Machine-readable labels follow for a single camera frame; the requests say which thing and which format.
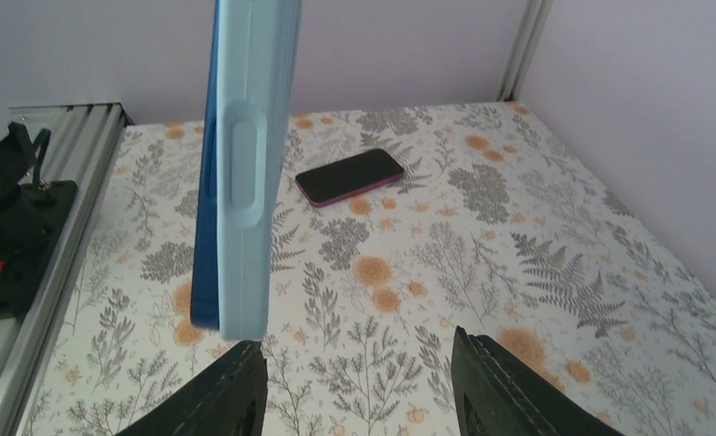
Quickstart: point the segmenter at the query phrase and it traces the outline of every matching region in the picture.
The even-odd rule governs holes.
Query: black cable
[[[45,154],[47,154],[47,145],[50,142],[50,131],[43,129],[35,138],[35,148],[39,147],[40,154],[37,156],[37,163],[35,163],[34,175],[32,175],[32,185],[36,188],[40,187],[40,173],[42,172],[43,162],[45,161]]]

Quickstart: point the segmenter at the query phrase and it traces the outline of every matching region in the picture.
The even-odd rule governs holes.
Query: floral tablecloth
[[[25,435],[111,435],[231,343],[188,318],[199,123],[125,134]],[[716,435],[716,300],[521,104],[292,118],[264,434],[457,434],[454,327],[625,434]],[[314,210],[293,177],[382,147],[399,183]]]

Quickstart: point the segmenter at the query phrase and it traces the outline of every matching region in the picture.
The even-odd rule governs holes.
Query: phone screen
[[[296,183],[315,206],[325,206],[388,184],[403,176],[403,167],[380,149],[369,150],[296,176]]]

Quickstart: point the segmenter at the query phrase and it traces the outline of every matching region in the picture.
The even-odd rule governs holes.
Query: pink phone edge
[[[299,191],[301,191],[302,194],[304,195],[304,198],[307,199],[307,202],[310,203],[310,205],[311,205],[312,207],[321,208],[321,207],[328,206],[328,205],[330,205],[330,204],[339,203],[340,201],[346,200],[346,199],[348,199],[348,198],[350,198],[350,197],[354,197],[354,196],[356,196],[356,195],[360,195],[360,194],[362,194],[362,193],[367,193],[367,192],[369,192],[369,191],[371,191],[371,190],[374,190],[374,189],[383,187],[383,186],[385,186],[386,184],[390,184],[390,183],[393,183],[393,182],[395,182],[395,181],[401,179],[401,177],[403,177],[403,173],[396,174],[396,175],[394,175],[394,176],[388,177],[388,178],[383,179],[383,180],[381,180],[381,181],[379,181],[379,182],[376,182],[376,183],[367,184],[367,185],[364,186],[363,188],[356,189],[355,191],[350,191],[349,193],[344,193],[344,194],[342,194],[342,195],[340,195],[340,196],[338,196],[338,197],[334,197],[333,199],[328,200],[328,201],[325,201],[325,202],[322,202],[322,203],[318,203],[318,202],[314,201],[312,198],[310,198],[310,195],[307,195],[307,192],[306,192],[306,191],[304,190],[304,188],[299,184],[299,181],[296,180],[296,179],[294,179],[294,181],[296,182],[296,185],[299,187]]]

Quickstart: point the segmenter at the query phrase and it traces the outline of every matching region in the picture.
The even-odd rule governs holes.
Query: black device
[[[266,407],[261,343],[243,341],[118,436],[260,436]]]
[[[454,333],[452,387],[462,436],[622,436],[489,336]]]
[[[33,143],[23,124],[8,132],[0,141],[0,318],[31,307],[77,194],[75,182],[40,178],[49,130]],[[32,167],[32,183],[19,184]]]
[[[382,149],[351,156],[296,176],[296,184],[315,207],[339,202],[403,177],[403,167]]]

